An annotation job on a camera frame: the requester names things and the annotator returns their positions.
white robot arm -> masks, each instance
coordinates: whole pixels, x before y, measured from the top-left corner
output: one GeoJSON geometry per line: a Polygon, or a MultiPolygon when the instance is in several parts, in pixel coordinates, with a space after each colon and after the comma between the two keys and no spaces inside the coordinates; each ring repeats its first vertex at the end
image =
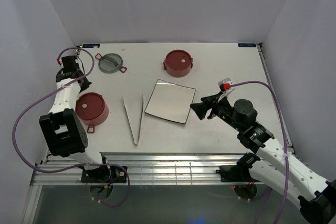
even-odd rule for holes
{"type": "MultiPolygon", "coordinates": [[[[62,57],[62,69],[56,75],[57,88],[83,76],[77,56],[62,57]]],[[[110,178],[108,166],[90,166],[106,163],[105,157],[88,144],[86,132],[76,113],[78,94],[90,86],[86,78],[74,82],[56,93],[52,108],[40,117],[39,123],[49,150],[54,156],[70,157],[80,164],[89,177],[104,182],[110,178]]]]}
{"type": "Polygon", "coordinates": [[[208,119],[217,116],[239,132],[239,141],[253,152],[245,154],[237,162],[243,174],[249,174],[251,178],[264,182],[283,194],[285,158],[288,157],[288,199],[297,207],[300,206],[301,214],[309,223],[329,223],[336,215],[336,180],[328,181],[310,170],[291,153],[285,154],[273,134],[256,121],[258,113],[250,101],[239,99],[231,106],[227,100],[227,95],[233,91],[229,78],[218,85],[221,89],[218,94],[203,97],[201,103],[193,103],[190,107],[200,120],[211,110],[208,119]],[[274,168],[260,158],[268,161],[274,168]]]}

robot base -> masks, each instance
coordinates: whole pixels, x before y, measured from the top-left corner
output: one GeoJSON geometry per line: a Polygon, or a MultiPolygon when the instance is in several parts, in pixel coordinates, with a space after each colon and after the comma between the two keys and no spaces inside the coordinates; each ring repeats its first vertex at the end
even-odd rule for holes
{"type": "MultiPolygon", "coordinates": [[[[110,166],[110,171],[112,179],[116,180],[114,183],[125,183],[127,181],[126,174],[122,171],[122,169],[110,166]]],[[[86,170],[83,170],[82,178],[80,181],[82,183],[104,183],[102,181],[99,181],[98,179],[90,178],[86,170]]]]}

pot handle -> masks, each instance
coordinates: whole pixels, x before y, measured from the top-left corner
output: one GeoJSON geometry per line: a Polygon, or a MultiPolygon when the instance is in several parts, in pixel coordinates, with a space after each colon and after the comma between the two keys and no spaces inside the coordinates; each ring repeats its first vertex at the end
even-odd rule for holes
{"type": "Polygon", "coordinates": [[[95,132],[95,127],[94,125],[89,124],[88,129],[86,130],[87,133],[94,133],[95,132]]]}

white tabletop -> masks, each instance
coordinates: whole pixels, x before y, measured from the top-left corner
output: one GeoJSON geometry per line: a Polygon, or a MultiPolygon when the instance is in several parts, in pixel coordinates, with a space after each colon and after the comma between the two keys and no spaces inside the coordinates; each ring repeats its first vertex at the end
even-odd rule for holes
{"type": "MultiPolygon", "coordinates": [[[[100,44],[87,49],[93,56],[100,53],[119,54],[126,73],[106,74],[99,70],[98,61],[88,80],[92,85],[85,92],[103,96],[110,114],[107,120],[96,126],[94,134],[88,134],[89,145],[103,153],[244,153],[247,150],[237,139],[237,131],[219,118],[200,121],[191,111],[185,125],[169,122],[145,114],[142,120],[140,144],[133,144],[122,97],[134,101],[134,113],[141,107],[141,95],[145,106],[157,79],[196,88],[194,102],[201,97],[219,92],[218,82],[230,77],[233,83],[248,80],[267,82],[257,48],[239,48],[235,44],[214,43],[155,43],[155,44],[100,44]],[[170,76],[163,69],[168,52],[182,49],[194,59],[194,67],[182,78],[170,76]]],[[[91,59],[82,52],[80,58],[85,69],[91,59]]],[[[237,99],[250,100],[258,111],[257,120],[281,139],[281,129],[274,102],[269,91],[261,85],[249,84],[237,87],[229,95],[231,105],[237,99]]]]}

red pot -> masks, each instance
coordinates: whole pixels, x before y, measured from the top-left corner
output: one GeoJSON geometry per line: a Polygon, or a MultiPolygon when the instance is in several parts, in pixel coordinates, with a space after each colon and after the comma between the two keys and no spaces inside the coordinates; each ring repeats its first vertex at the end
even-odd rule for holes
{"type": "Polygon", "coordinates": [[[78,99],[76,113],[88,125],[86,132],[94,133],[95,126],[102,124],[108,117],[109,108],[100,94],[86,93],[78,99]]]}
{"type": "Polygon", "coordinates": [[[167,54],[163,68],[173,77],[184,77],[193,68],[193,61],[186,51],[174,50],[167,54]]]}

